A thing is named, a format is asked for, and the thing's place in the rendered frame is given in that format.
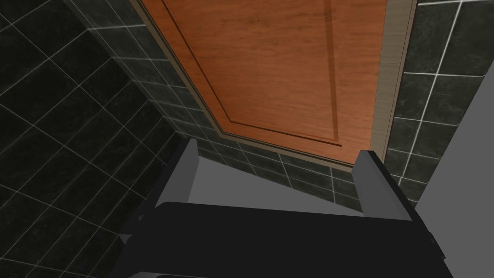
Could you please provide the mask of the brown wooden door leaf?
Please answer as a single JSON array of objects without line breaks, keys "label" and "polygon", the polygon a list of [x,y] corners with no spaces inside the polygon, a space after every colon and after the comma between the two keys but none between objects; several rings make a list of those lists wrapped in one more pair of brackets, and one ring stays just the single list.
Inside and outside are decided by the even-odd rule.
[{"label": "brown wooden door leaf", "polygon": [[142,0],[225,133],[353,164],[387,0]]}]

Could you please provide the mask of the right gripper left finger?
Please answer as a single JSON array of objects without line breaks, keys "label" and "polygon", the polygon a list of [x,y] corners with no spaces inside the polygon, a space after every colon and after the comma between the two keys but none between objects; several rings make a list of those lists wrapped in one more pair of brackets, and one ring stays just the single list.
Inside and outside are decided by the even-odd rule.
[{"label": "right gripper left finger", "polygon": [[196,139],[184,139],[143,204],[143,214],[165,202],[187,203],[199,164]]}]

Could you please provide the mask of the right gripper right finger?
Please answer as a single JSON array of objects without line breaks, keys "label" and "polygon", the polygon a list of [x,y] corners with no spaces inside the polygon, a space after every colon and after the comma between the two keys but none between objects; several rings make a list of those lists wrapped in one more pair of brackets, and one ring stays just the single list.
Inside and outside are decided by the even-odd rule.
[{"label": "right gripper right finger", "polygon": [[417,220],[416,211],[374,151],[359,151],[351,174],[365,217]]}]

